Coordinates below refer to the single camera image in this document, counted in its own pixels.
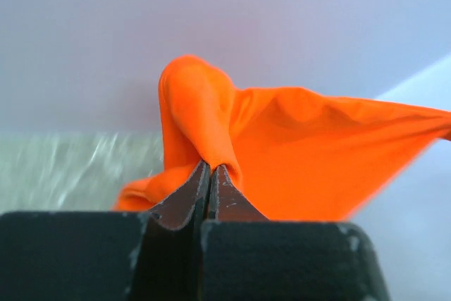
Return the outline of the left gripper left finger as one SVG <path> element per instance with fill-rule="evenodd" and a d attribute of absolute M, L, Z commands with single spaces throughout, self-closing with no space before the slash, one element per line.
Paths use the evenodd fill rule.
<path fill-rule="evenodd" d="M 2 300 L 196 300 L 209 166 L 147 211 L 1 215 Z"/>

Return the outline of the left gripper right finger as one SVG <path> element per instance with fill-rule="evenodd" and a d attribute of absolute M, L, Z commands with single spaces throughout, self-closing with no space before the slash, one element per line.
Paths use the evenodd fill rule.
<path fill-rule="evenodd" d="M 389 300 L 368 235 L 347 222 L 270 221 L 212 175 L 202 224 L 203 300 Z"/>

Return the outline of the orange t-shirt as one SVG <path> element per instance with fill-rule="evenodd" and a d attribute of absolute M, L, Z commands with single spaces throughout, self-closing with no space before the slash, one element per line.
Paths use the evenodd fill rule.
<path fill-rule="evenodd" d="M 205 161 L 225 166 L 269 219 L 339 221 L 431 143 L 450 138 L 448 111 L 301 87 L 241 90 L 195 56 L 164 68 L 159 107 L 163 170 L 128 183 L 119 211 L 152 208 Z"/>

